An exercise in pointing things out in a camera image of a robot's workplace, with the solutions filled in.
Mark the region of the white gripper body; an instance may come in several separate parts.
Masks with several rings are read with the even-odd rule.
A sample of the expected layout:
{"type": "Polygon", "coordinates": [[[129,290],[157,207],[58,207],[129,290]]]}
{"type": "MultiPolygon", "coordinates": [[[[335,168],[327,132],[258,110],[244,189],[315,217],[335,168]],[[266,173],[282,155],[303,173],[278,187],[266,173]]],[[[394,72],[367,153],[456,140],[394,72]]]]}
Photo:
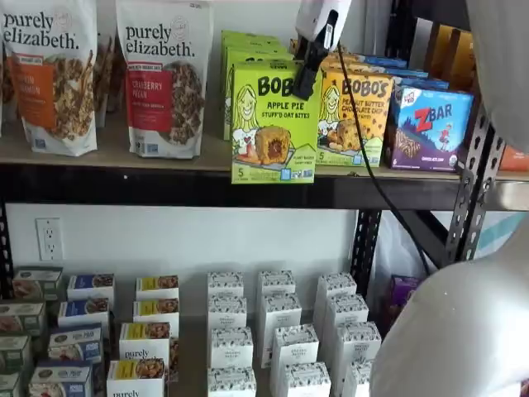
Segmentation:
{"type": "Polygon", "coordinates": [[[338,46],[351,0],[302,1],[296,19],[298,49],[307,49],[312,43],[320,43],[325,50],[334,51],[338,46]]]}

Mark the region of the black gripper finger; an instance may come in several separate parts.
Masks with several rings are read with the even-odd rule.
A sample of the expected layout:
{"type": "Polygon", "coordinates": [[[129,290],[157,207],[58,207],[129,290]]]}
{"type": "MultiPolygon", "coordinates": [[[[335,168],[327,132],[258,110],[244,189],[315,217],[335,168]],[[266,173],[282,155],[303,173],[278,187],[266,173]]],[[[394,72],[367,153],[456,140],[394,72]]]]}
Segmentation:
{"type": "Polygon", "coordinates": [[[315,40],[299,39],[295,53],[295,60],[301,60],[303,65],[298,71],[293,83],[293,94],[303,100],[308,100],[313,94],[320,64],[328,56],[331,49],[331,39],[315,40]]]}

